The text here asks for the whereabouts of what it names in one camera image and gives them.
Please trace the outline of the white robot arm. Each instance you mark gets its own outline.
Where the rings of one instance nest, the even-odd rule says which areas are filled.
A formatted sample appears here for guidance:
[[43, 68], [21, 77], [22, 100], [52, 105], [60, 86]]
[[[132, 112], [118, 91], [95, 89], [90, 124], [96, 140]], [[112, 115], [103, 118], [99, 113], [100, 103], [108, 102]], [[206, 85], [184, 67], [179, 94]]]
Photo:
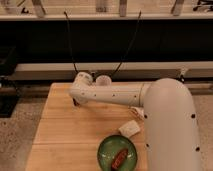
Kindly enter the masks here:
[[148, 171], [202, 171], [193, 97], [180, 81], [95, 86], [80, 72], [70, 87], [79, 104], [90, 100], [144, 109]]

